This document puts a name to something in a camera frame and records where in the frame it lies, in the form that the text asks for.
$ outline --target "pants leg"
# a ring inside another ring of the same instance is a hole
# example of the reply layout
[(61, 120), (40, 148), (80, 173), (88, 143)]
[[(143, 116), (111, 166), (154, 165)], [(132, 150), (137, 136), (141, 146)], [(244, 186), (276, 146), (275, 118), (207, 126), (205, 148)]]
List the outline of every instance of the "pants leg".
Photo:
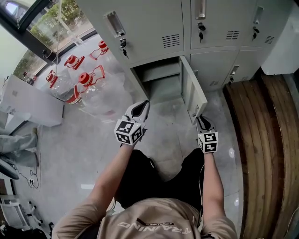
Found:
[(163, 197), (179, 199), (202, 212), (204, 164), (201, 149), (193, 150), (184, 159), (181, 171), (163, 184)]
[(115, 200), (126, 209), (136, 202), (150, 197), (159, 197), (163, 183), (150, 159), (140, 150), (133, 150), (128, 166), (122, 177)]
[(27, 148), (34, 148), (36, 147), (36, 144), (37, 135), (34, 133), (24, 136), (0, 135), (0, 152), (3, 154)]
[(26, 167), (37, 167), (38, 166), (38, 161), (35, 153), (32, 153), (27, 150), (21, 150), (21, 151), (14, 151), (11, 153), (5, 154), (5, 156), (8, 159), (3, 159), (11, 164), (17, 164), (17, 165), (22, 165)]

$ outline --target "locker door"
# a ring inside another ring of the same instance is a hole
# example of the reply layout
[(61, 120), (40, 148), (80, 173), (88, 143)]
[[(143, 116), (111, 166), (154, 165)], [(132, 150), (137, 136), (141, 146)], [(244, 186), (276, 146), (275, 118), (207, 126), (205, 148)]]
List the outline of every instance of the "locker door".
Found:
[[(288, 19), (292, 0), (258, 0), (243, 46), (271, 48)], [(259, 33), (253, 39), (254, 30)]]
[[(197, 20), (200, 5), (205, 9), (205, 19)], [(191, 0), (191, 49), (236, 46), (242, 42), (251, 21), (256, 0)], [(198, 23), (206, 28), (201, 31), (200, 42)]]
[(116, 46), (120, 46), (121, 38), (126, 39), (128, 59), (124, 58), (130, 63), (184, 50), (180, 0), (86, 0), (82, 2), (82, 7), (87, 17), (96, 14), (96, 17), (91, 17), (96, 29), (101, 25), (109, 33), (109, 25), (103, 16), (116, 12), (125, 35), (114, 38), (110, 33), (110, 37)]
[(227, 84), (231, 77), (234, 82), (250, 80), (266, 57), (267, 55), (263, 51), (241, 50), (223, 84)]
[(207, 100), (202, 91), (202, 88), (195, 77), (189, 63), (184, 56), (180, 56), (180, 81), (182, 86), (182, 98), (187, 107), (192, 124), (203, 112)]
[(214, 51), (191, 55), (190, 66), (204, 91), (221, 88), (237, 56), (236, 51)]

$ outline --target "person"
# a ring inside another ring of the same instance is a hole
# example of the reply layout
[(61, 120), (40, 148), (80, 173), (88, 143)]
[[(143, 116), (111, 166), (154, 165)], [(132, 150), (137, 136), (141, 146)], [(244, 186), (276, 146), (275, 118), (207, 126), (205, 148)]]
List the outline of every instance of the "person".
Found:
[(33, 128), (32, 133), (24, 136), (0, 135), (0, 159), (10, 164), (38, 167), (36, 153), (26, 150), (36, 146), (37, 128)]
[[(163, 182), (154, 161), (133, 149), (120, 147), (88, 198), (59, 220), (53, 239), (237, 238), (212, 153), (193, 150)], [(125, 210), (106, 216), (113, 197)]]

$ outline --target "beige t-shirt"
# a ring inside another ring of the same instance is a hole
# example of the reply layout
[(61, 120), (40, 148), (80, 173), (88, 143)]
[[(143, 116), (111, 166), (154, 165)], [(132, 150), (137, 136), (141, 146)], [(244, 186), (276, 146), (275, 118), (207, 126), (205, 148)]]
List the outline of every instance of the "beige t-shirt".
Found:
[(99, 224), (97, 239), (237, 239), (227, 217), (204, 222), (198, 231), (199, 213), (187, 203), (170, 198), (149, 198), (121, 213), (106, 216), (91, 200), (85, 200), (55, 226), (53, 239), (77, 239), (88, 227)]

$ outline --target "open locker door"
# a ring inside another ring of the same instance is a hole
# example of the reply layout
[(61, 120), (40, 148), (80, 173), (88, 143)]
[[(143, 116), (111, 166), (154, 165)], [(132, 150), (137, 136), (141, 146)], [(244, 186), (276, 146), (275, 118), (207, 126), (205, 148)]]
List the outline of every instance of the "open locker door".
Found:
[(180, 56), (182, 98), (187, 107), (192, 124), (203, 112), (207, 100), (202, 88), (184, 56)]

